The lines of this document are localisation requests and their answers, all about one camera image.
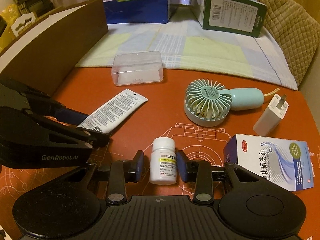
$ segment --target quilted cushion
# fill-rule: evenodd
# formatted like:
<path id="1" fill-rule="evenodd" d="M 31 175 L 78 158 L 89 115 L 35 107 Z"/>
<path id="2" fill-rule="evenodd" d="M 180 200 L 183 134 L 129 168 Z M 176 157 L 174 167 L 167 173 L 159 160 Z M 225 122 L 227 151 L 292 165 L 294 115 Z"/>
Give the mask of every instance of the quilted cushion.
<path id="1" fill-rule="evenodd" d="M 267 6 L 264 26 L 282 49 L 299 85 L 320 39 L 320 24 L 293 0 L 260 0 Z"/>

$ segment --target brown cardboard box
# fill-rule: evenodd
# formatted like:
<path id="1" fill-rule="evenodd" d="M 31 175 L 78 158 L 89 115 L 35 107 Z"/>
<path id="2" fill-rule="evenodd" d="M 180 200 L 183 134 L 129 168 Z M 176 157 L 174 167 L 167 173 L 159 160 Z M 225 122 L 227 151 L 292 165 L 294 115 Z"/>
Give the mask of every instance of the brown cardboard box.
<path id="1" fill-rule="evenodd" d="M 107 32 L 102 0 L 54 10 L 0 53 L 0 76 L 52 95 Z"/>

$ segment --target fan grille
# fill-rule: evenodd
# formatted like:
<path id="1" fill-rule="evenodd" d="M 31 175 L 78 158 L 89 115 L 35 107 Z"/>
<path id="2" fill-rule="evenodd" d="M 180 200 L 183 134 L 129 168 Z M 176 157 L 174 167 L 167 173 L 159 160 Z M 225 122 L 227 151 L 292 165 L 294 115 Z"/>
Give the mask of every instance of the fan grille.
<path id="1" fill-rule="evenodd" d="M 231 94 L 221 83 L 198 79 L 187 87 L 185 107 L 202 121 L 222 121 L 232 103 Z"/>

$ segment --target blue box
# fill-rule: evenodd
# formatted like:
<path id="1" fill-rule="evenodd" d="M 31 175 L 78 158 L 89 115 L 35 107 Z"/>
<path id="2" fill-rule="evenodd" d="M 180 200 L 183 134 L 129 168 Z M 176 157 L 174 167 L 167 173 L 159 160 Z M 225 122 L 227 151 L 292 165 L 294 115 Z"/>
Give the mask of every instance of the blue box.
<path id="1" fill-rule="evenodd" d="M 117 0 L 103 2 L 108 24 L 168 23 L 180 0 Z"/>
<path id="2" fill-rule="evenodd" d="M 225 162 L 245 169 L 289 190 L 313 187 L 313 170 L 307 143 L 236 134 L 224 150 Z"/>

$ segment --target plastic box lid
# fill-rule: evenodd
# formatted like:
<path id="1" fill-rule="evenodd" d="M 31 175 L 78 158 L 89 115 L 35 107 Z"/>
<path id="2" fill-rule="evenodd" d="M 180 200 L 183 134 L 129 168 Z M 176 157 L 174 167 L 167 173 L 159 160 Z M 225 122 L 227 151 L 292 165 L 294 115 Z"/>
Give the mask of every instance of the plastic box lid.
<path id="1" fill-rule="evenodd" d="M 160 82 L 163 80 L 161 53 L 118 55 L 113 61 L 111 76 L 116 86 Z"/>

